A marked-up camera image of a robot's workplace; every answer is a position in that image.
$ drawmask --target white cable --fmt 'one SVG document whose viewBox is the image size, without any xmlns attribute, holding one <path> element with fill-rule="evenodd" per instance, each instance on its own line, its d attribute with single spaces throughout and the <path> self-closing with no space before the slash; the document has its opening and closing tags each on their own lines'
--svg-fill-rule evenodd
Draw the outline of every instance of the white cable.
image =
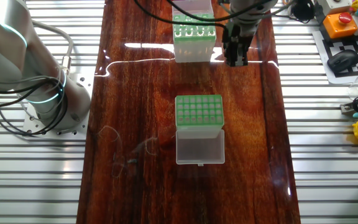
<svg viewBox="0 0 358 224">
<path fill-rule="evenodd" d="M 64 32 L 64 31 L 62 31 L 60 29 L 57 29 L 56 27 L 46 25 L 46 24 L 43 24 L 41 22 L 37 22 L 37 21 L 35 21 L 33 19 L 32 19 L 32 23 L 33 23 L 34 26 L 37 26 L 39 28 L 43 28 L 43 29 L 49 30 L 51 32 L 54 32 L 56 34 L 62 35 L 68 41 L 68 50 L 67 50 L 67 53 L 66 53 L 65 56 L 70 56 L 71 55 L 71 52 L 73 51 L 73 47 L 74 47 L 74 42 L 73 42 L 73 39 L 66 32 Z"/>
</svg>

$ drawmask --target plastic box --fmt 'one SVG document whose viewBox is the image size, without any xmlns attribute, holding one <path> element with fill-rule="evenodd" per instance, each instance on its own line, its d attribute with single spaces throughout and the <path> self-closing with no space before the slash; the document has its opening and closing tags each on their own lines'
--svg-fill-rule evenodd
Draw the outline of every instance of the plastic box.
<svg viewBox="0 0 358 224">
<path fill-rule="evenodd" d="M 174 1 L 176 5 L 195 16 L 213 18 L 210 0 Z M 180 22 L 200 22 L 190 18 L 174 7 L 172 20 Z M 183 62 L 209 62 L 216 41 L 215 26 L 188 26 L 173 25 L 173 48 L 175 61 Z"/>
<path fill-rule="evenodd" d="M 177 131 L 177 164 L 223 164 L 224 131 L 213 139 L 180 139 Z"/>
<path fill-rule="evenodd" d="M 177 164 L 224 163 L 224 125 L 221 95 L 175 98 Z"/>
<path fill-rule="evenodd" d="M 222 96 L 177 96 L 175 115 L 179 137 L 215 138 L 224 125 Z"/>
</svg>

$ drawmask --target cable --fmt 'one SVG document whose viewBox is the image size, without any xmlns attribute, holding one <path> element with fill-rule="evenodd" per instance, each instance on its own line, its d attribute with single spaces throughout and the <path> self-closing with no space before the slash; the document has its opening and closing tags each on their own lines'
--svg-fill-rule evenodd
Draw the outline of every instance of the cable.
<svg viewBox="0 0 358 224">
<path fill-rule="evenodd" d="M 20 89 L 20 90 L 13 90 L 13 91 L 0 91 L 0 94 L 12 94 L 12 93 L 22 93 L 24 91 L 28 91 L 28 90 L 31 90 L 33 88 L 36 88 L 37 86 L 39 85 L 44 85 L 46 83 L 49 83 L 51 82 L 51 80 L 45 80 L 44 82 L 41 82 L 41 83 L 37 83 L 35 85 L 32 85 L 32 86 L 28 86 L 26 88 L 23 88 L 23 89 Z"/>
<path fill-rule="evenodd" d="M 28 133 L 28 132 L 25 132 L 17 127 L 15 127 L 12 123 L 10 123 L 6 118 L 5 116 L 2 114 L 2 111 L 0 110 L 0 115 L 1 117 L 3 118 L 3 120 L 9 124 L 12 128 L 18 130 L 19 132 L 15 132 L 15 131 L 12 131 L 10 130 L 7 126 L 5 126 L 4 124 L 2 124 L 1 120 L 0 120 L 0 125 L 7 131 L 9 131 L 10 133 L 12 134 L 20 134 L 20 135 L 23 135 L 23 136 L 33 136 L 33 135 L 38 135 L 38 134 L 45 134 L 46 132 L 52 130 L 53 128 L 55 128 L 61 121 L 62 119 L 65 117 L 66 113 L 67 113 L 67 109 L 68 109 L 68 99 L 67 99 L 67 96 L 65 95 L 64 93 L 64 88 L 62 88 L 62 99 L 64 100 L 64 109 L 62 111 L 62 105 L 59 105 L 59 112 L 56 113 L 55 117 L 52 119 L 52 121 L 46 125 L 44 128 L 42 128 L 40 131 L 37 131 L 35 133 Z"/>
<path fill-rule="evenodd" d="M 287 19 L 290 19 L 290 20 L 293 20 L 293 21 L 297 21 L 297 22 L 301 22 L 303 24 L 307 24 L 308 22 L 310 22 L 310 20 L 307 20 L 307 21 L 301 21 L 299 19 L 295 19 L 295 18 L 292 18 L 290 16 L 281 16 L 281 15 L 274 15 L 275 17 L 281 17 L 281 18 L 287 18 Z"/>
<path fill-rule="evenodd" d="M 272 12 L 272 13 L 269 13 L 269 14 L 265 14 L 263 16 L 260 16 L 260 17 L 255 17 L 255 18 L 252 18 L 252 20 L 248 20 L 248 19 L 239 19 L 241 21 L 255 21 L 255 20 L 258 20 L 258 19 L 266 19 L 266 18 L 270 18 L 272 16 L 276 16 L 279 12 L 282 12 L 286 9 L 288 9 L 292 4 L 294 4 L 295 2 L 290 2 L 289 4 L 281 7 L 279 10 L 275 11 L 275 12 Z"/>
<path fill-rule="evenodd" d="M 41 85 L 38 85 L 36 88 L 33 88 L 32 90 L 28 91 L 26 94 L 24 94 L 22 97 L 20 97 L 19 99 L 17 100 L 14 100 L 12 102 L 8 102 L 8 103 L 3 103 L 3 104 L 0 104 L 0 107 L 3 107 L 3 106 L 10 106 L 10 105 L 13 105 L 15 103 L 18 103 L 24 99 L 26 99 L 28 96 L 31 95 L 31 93 L 33 93 L 35 90 L 38 90 L 41 86 L 43 86 L 44 84 L 46 83 L 42 83 Z"/>
<path fill-rule="evenodd" d="M 60 29 L 57 29 L 56 27 L 46 25 L 46 24 L 43 24 L 41 22 L 37 22 L 37 21 L 35 21 L 33 19 L 31 21 L 35 26 L 37 26 L 39 28 L 43 28 L 43 29 L 49 30 L 51 32 L 54 32 L 56 34 L 62 35 L 68 41 L 68 49 L 67 49 L 67 53 L 66 53 L 65 56 L 70 56 L 71 55 L 71 52 L 73 51 L 73 48 L 74 48 L 74 41 L 66 32 L 64 32 L 64 31 L 62 31 Z"/>
<path fill-rule="evenodd" d="M 188 16 L 188 17 L 191 17 L 193 19 L 197 19 L 199 21 L 204 21 L 204 22 L 221 22 L 221 21 L 225 21 L 225 20 L 228 20 L 228 19 L 232 19 L 234 17 L 237 17 L 237 16 L 240 16 L 241 14 L 243 13 L 246 13 L 250 10 L 252 10 L 253 8 L 256 8 L 258 6 L 263 6 L 263 4 L 265 3 L 268 3 L 269 1 L 272 1 L 272 0 L 262 0 L 261 2 L 258 2 L 258 3 L 255 3 L 255 4 L 252 4 L 251 6 L 249 7 L 246 7 L 245 9 L 243 10 L 240 10 L 238 12 L 235 12 L 231 15 L 228 15 L 228 16 L 225 16 L 225 17 L 221 17 L 221 18 L 217 18 L 217 19 L 207 19 L 207 18 L 202 18 L 202 17 L 198 17 L 198 16 L 194 16 L 192 14 L 190 14 L 189 12 L 186 12 L 185 10 L 183 10 L 182 8 L 180 8 L 179 6 L 177 6 L 175 3 L 173 3 L 171 0 L 166 0 L 169 4 L 171 4 L 175 9 L 177 9 L 178 11 L 180 11 L 181 13 L 183 13 L 184 15 Z"/>
<path fill-rule="evenodd" d="M 22 80 L 18 80 L 18 81 L 9 81 L 9 82 L 0 82 L 0 84 L 16 84 L 16 83 L 24 83 L 24 82 L 30 82 L 30 81 L 37 81 L 40 79 L 55 79 L 56 81 L 59 81 L 59 79 L 54 78 L 54 77 L 48 77 L 45 75 L 40 75 L 40 76 L 36 76 L 36 77 L 31 77 L 31 78 L 25 78 Z"/>
<path fill-rule="evenodd" d="M 166 22 L 169 24 L 178 24 L 178 25 L 192 25 L 192 26 L 218 26 L 218 27 L 222 27 L 226 32 L 229 32 L 228 29 L 226 28 L 225 25 L 223 24 L 219 24 L 219 23 L 212 23 L 212 22 L 178 22 L 178 21 L 172 21 L 172 20 L 168 20 L 168 19 L 164 19 L 161 18 L 159 16 L 156 16 L 154 14 L 152 14 L 151 12 L 149 12 L 148 10 L 146 10 L 143 6 L 140 5 L 140 3 L 138 2 L 138 0 L 134 0 L 135 4 L 144 12 L 146 13 L 148 16 L 153 17 L 156 20 L 160 20 L 162 22 Z"/>
</svg>

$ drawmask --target glossy wood surface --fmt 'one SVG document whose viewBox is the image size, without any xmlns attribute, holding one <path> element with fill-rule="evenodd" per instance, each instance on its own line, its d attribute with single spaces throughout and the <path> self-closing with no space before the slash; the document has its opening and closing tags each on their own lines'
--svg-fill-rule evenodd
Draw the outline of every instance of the glossy wood surface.
<svg viewBox="0 0 358 224">
<path fill-rule="evenodd" d="M 247 67 L 176 63 L 172 44 L 172 25 L 106 1 L 77 223 L 300 223 L 272 21 Z M 174 99 L 203 94 L 222 95 L 226 162 L 179 166 Z"/>
</svg>

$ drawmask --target black cable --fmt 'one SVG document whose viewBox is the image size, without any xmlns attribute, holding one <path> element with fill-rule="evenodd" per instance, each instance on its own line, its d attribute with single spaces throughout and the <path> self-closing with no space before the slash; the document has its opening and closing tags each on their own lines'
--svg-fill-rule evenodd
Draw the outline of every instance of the black cable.
<svg viewBox="0 0 358 224">
<path fill-rule="evenodd" d="M 12 134 L 20 134 L 20 135 L 23 135 L 23 136 L 34 136 L 34 135 L 38 135 L 38 134 L 45 134 L 46 132 L 52 130 L 54 127 L 56 127 L 61 121 L 62 119 L 65 117 L 66 113 L 67 113 L 67 109 L 68 109 L 68 99 L 67 99 L 67 96 L 64 94 L 64 88 L 62 86 L 62 84 L 60 84 L 60 87 L 62 88 L 62 97 L 64 97 L 63 99 L 63 104 L 65 105 L 65 108 L 62 111 L 62 104 L 60 104 L 57 108 L 57 110 L 59 111 L 58 113 L 56 113 L 55 117 L 52 119 L 52 121 L 46 125 L 44 128 L 42 128 L 41 130 L 35 132 L 35 133 L 28 133 L 24 130 L 21 130 L 17 127 L 15 127 L 12 123 L 10 123 L 6 118 L 5 116 L 3 115 L 2 111 L 0 110 L 0 115 L 1 115 L 1 118 L 7 123 L 10 125 L 10 127 L 18 130 L 19 132 L 15 132 L 15 131 L 12 131 L 10 130 L 7 126 L 5 126 L 4 124 L 2 124 L 1 120 L 0 120 L 0 125 L 6 130 L 6 131 L 9 131 L 10 133 Z"/>
<path fill-rule="evenodd" d="M 32 85 L 32 86 L 29 86 L 29 87 L 26 87 L 26 88 L 23 88 L 23 89 L 20 89 L 20 90 L 13 90 L 13 91 L 0 91 L 0 94 L 12 94 L 12 93 L 22 93 L 24 91 L 27 91 L 27 90 L 31 90 L 39 85 L 44 85 L 46 83 L 49 83 L 49 82 L 52 82 L 54 79 L 47 79 L 45 80 L 44 82 L 40 82 L 40 83 L 37 83 L 35 85 Z"/>
<path fill-rule="evenodd" d="M 307 24 L 308 22 L 310 22 L 310 20 L 307 20 L 307 21 L 301 21 L 299 19 L 295 19 L 295 18 L 292 18 L 290 16 L 281 16 L 281 15 L 274 15 L 275 17 L 281 17 L 281 18 L 287 18 L 287 19 L 290 19 L 290 20 L 293 20 L 293 21 L 297 21 L 297 22 L 301 22 L 303 24 Z"/>
<path fill-rule="evenodd" d="M 252 10 L 253 8 L 256 8 L 256 7 L 259 7 L 259 6 L 263 6 L 263 4 L 265 3 L 268 3 L 269 1 L 272 1 L 272 0 L 263 0 L 261 2 L 258 2 L 258 3 L 255 3 L 255 4 L 252 4 L 251 6 L 249 7 L 246 7 L 245 9 L 243 10 L 240 10 L 238 12 L 235 12 L 233 14 L 230 14 L 228 16 L 225 16 L 225 17 L 221 17 L 221 18 L 217 18 L 217 19 L 207 19 L 207 18 L 202 18 L 202 17 L 198 17 L 198 16 L 194 16 L 192 14 L 190 14 L 189 12 L 186 12 L 185 10 L 183 10 L 182 8 L 180 8 L 179 6 L 177 6 L 175 3 L 173 3 L 171 0 L 166 0 L 169 4 L 171 4 L 175 9 L 177 9 L 178 11 L 180 11 L 181 13 L 183 13 L 184 15 L 188 16 L 188 17 L 191 17 L 193 19 L 197 19 L 199 21 L 205 21 L 205 22 L 221 22 L 221 21 L 225 21 L 225 20 L 228 20 L 228 19 L 232 19 L 234 17 L 237 17 L 237 16 L 240 16 L 241 14 L 243 13 L 246 13 L 250 10 Z"/>
<path fill-rule="evenodd" d="M 3 104 L 0 104 L 0 107 L 3 107 L 3 106 L 10 106 L 10 105 L 13 105 L 15 103 L 18 103 L 24 99 L 26 99 L 28 96 L 30 96 L 33 92 L 35 92 L 36 90 L 38 90 L 41 86 L 43 86 L 44 84 L 46 83 L 43 83 L 42 85 L 38 85 L 36 88 L 33 88 L 32 90 L 28 91 L 26 94 L 24 94 L 22 97 L 20 97 L 19 99 L 17 100 L 14 100 L 12 102 L 9 102 L 9 103 L 3 103 Z"/>
<path fill-rule="evenodd" d="M 178 21 L 172 21 L 172 20 L 169 20 L 169 19 L 164 19 L 164 18 L 156 16 L 156 15 L 152 14 L 151 12 L 149 12 L 148 10 L 146 10 L 143 6 L 141 6 L 139 4 L 138 0 L 134 0 L 134 2 L 148 16 L 151 16 L 154 19 L 160 20 L 162 22 L 166 22 L 166 23 L 169 23 L 169 24 L 191 25 L 191 26 L 218 26 L 218 27 L 222 27 L 225 31 L 228 32 L 228 29 L 226 28 L 226 26 L 223 25 L 223 24 L 219 24 L 219 23 L 213 23 L 213 22 L 178 22 Z"/>
</svg>

